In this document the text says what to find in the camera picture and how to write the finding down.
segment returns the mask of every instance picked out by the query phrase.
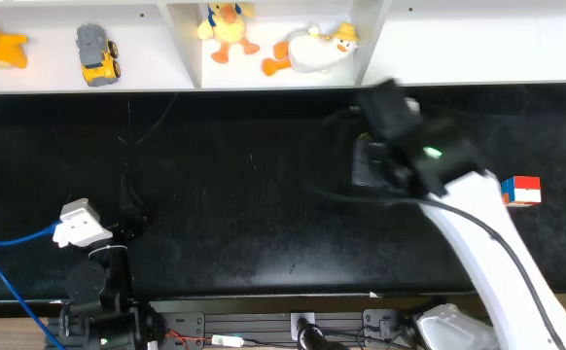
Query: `toy wheel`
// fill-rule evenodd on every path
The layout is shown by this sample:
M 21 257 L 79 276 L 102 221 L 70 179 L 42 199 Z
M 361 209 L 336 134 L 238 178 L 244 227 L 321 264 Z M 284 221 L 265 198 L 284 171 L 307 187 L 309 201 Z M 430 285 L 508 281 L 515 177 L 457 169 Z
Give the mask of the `toy wheel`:
M 119 66 L 119 62 L 112 61 L 112 68 L 115 70 L 115 76 L 119 78 L 121 76 L 121 67 Z
M 117 48 L 117 44 L 115 44 L 115 42 L 108 42 L 108 50 L 110 51 L 110 55 L 113 58 L 119 57 L 119 49 Z

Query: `orange beak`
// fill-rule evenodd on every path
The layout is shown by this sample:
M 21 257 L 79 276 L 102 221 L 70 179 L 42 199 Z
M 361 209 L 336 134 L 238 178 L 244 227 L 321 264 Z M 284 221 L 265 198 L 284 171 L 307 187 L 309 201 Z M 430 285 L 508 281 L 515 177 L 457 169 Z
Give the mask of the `orange beak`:
M 235 22 L 235 19 L 237 18 L 235 7 L 232 4 L 223 6 L 223 8 L 221 9 L 221 17 L 227 23 Z

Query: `orange foot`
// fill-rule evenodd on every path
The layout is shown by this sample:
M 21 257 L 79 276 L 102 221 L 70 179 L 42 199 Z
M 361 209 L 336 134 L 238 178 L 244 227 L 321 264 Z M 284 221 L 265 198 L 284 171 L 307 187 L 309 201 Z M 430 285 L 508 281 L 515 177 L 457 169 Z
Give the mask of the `orange foot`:
M 290 47 L 288 42 L 280 42 L 274 46 L 274 58 L 283 59 L 287 57 L 287 50 Z
M 227 63 L 229 62 L 229 44 L 222 43 L 221 49 L 217 52 L 212 53 L 212 59 L 217 61 L 218 63 Z
M 266 58 L 264 59 L 264 62 L 262 62 L 262 71 L 264 71 L 264 74 L 270 77 L 278 70 L 290 68 L 291 66 L 292 63 L 287 58 L 278 61 L 272 58 Z
M 240 44 L 244 47 L 244 53 L 246 54 L 253 54 L 260 50 L 259 45 L 249 42 L 246 37 L 240 40 Z

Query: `green light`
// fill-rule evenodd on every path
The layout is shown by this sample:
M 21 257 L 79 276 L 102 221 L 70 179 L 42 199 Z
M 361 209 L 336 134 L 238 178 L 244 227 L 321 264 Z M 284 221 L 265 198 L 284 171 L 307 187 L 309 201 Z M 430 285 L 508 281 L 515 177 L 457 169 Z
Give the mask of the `green light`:
M 434 159 L 438 159 L 442 156 L 442 152 L 437 150 L 434 147 L 424 147 L 423 152 L 425 152 L 428 157 L 431 157 L 431 158 L 434 158 Z

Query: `blue cable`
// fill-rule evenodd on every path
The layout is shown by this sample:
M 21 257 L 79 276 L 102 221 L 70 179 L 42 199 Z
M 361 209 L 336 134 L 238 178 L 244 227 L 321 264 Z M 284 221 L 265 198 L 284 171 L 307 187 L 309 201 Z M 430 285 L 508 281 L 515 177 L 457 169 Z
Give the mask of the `blue cable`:
M 10 241 L 0 241 L 0 247 L 14 246 L 14 245 L 18 245 L 20 243 L 24 243 L 24 242 L 33 240 L 35 238 L 39 238 L 41 236 L 53 234 L 54 230 L 56 229 L 56 225 L 58 225 L 58 224 L 60 224 L 60 222 L 53 223 L 49 227 L 46 227 L 45 229 L 43 229 L 43 230 L 41 230 L 37 233 L 30 234 L 30 235 L 22 237 L 22 238 L 10 240 Z M 48 336 L 48 338 L 52 341 L 52 343 L 56 346 L 56 348 L 58 348 L 59 350 L 65 350 L 64 346 L 62 346 L 62 344 L 60 344 L 60 342 L 58 342 L 58 340 L 52 335 L 50 330 L 48 330 L 48 328 L 43 324 L 43 322 L 41 322 L 41 320 L 39 320 L 37 315 L 35 315 L 34 312 L 32 312 L 32 310 L 30 309 L 28 304 L 26 304 L 26 302 L 23 300 L 23 298 L 19 295 L 18 291 L 15 290 L 13 285 L 11 285 L 11 282 L 9 282 L 9 280 L 4 276 L 4 274 L 2 273 L 2 270 L 0 270 L 0 278 L 2 279 L 2 282 L 4 282 L 4 284 L 7 285 L 7 287 L 9 288 L 11 293 L 13 294 L 13 296 L 15 296 L 15 298 L 17 298 L 17 300 L 21 304 L 21 307 L 23 307 L 23 309 L 28 313 L 28 316 L 30 316 L 30 318 L 32 318 L 34 320 L 34 322 L 37 323 L 37 325 L 39 325 L 41 330 Z

